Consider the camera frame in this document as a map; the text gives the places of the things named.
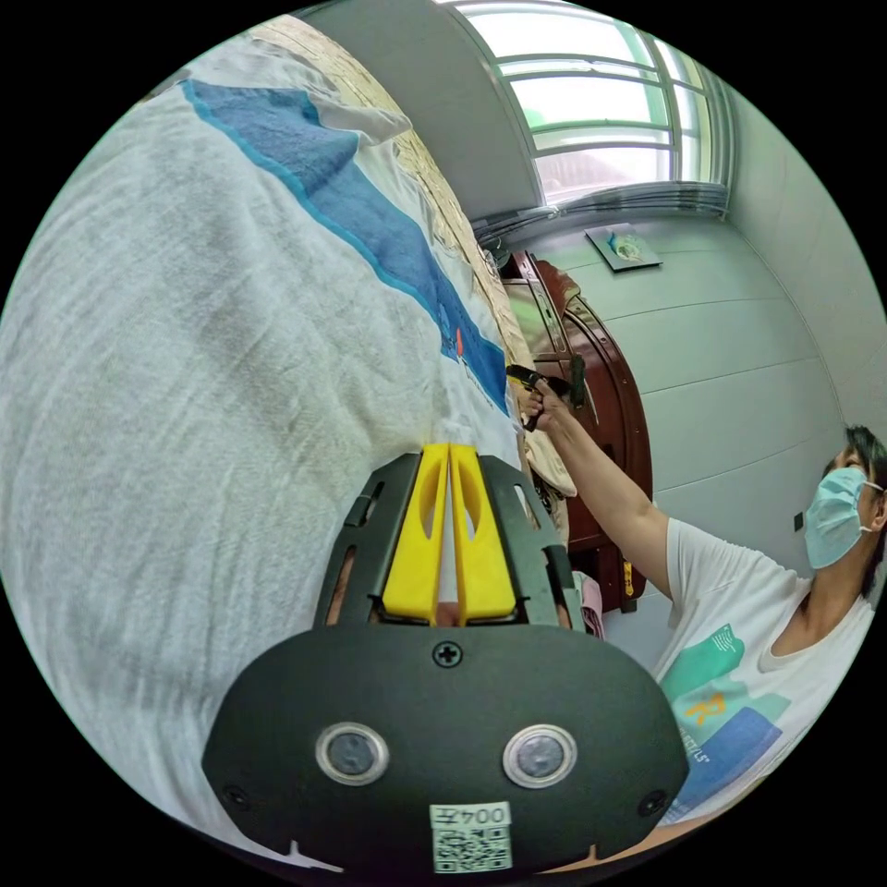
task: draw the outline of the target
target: blue stripe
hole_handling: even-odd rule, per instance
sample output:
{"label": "blue stripe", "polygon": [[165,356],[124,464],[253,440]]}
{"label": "blue stripe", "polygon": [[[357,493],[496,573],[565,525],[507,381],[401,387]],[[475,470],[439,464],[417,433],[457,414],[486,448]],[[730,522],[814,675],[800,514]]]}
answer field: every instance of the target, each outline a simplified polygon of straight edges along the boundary
{"label": "blue stripe", "polygon": [[507,415],[503,350],[468,316],[419,225],[355,164],[357,133],[324,127],[302,90],[229,88],[196,80],[183,81],[182,90],[202,120],[279,178],[315,221],[363,256],[383,283],[413,297],[438,325],[441,353],[452,360],[458,330],[462,359]]}

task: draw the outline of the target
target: wall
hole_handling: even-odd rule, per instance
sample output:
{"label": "wall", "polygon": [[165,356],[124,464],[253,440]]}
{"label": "wall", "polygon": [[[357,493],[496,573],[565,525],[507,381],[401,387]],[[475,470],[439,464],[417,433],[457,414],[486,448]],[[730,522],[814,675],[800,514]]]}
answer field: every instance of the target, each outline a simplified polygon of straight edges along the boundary
{"label": "wall", "polygon": [[865,258],[804,158],[730,92],[739,155],[729,221],[795,302],[846,421],[887,441],[887,319]]}
{"label": "wall", "polygon": [[469,219],[535,206],[535,171],[480,52],[432,0],[341,0],[307,15],[409,117]]}
{"label": "wall", "polygon": [[[581,230],[522,246],[568,271],[626,355],[650,432],[657,505],[810,575],[804,511],[843,444],[841,415],[807,326],[730,225],[636,223],[660,268],[614,275]],[[649,668],[670,602],[648,586],[608,639]]]}

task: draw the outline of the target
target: hand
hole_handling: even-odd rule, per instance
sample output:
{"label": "hand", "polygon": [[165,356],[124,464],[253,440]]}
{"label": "hand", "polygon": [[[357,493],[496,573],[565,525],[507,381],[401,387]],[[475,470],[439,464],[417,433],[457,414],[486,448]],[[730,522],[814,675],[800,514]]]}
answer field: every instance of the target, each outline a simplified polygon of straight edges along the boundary
{"label": "hand", "polygon": [[539,416],[539,421],[536,423],[538,431],[549,431],[553,425],[570,415],[564,401],[542,379],[536,382],[536,391],[527,392],[527,398],[521,404],[521,408],[528,419]]}

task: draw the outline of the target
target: surgical mask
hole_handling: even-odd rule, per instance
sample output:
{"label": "surgical mask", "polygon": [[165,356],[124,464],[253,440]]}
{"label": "surgical mask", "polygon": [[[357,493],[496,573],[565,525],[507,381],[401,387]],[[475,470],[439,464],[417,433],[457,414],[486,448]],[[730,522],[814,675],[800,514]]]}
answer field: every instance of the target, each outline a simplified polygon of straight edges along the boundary
{"label": "surgical mask", "polygon": [[883,492],[866,480],[859,468],[838,468],[829,472],[816,490],[807,511],[807,555],[810,566],[821,570],[844,557],[863,533],[872,532],[859,520],[859,496],[863,487]]}

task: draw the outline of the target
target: brown wood furniture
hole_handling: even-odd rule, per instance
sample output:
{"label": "brown wood furniture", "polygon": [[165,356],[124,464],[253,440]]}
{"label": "brown wood furniture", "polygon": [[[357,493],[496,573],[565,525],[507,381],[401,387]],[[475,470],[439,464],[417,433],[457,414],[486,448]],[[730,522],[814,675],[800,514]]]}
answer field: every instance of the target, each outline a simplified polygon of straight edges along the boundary
{"label": "brown wood furniture", "polygon": [[[618,345],[570,277],[528,252],[501,272],[505,291],[536,369],[570,380],[570,360],[585,363],[585,399],[572,409],[597,445],[650,498],[652,466],[640,393]],[[573,568],[597,579],[604,611],[636,609],[646,579],[626,562],[577,497],[567,501]]]}

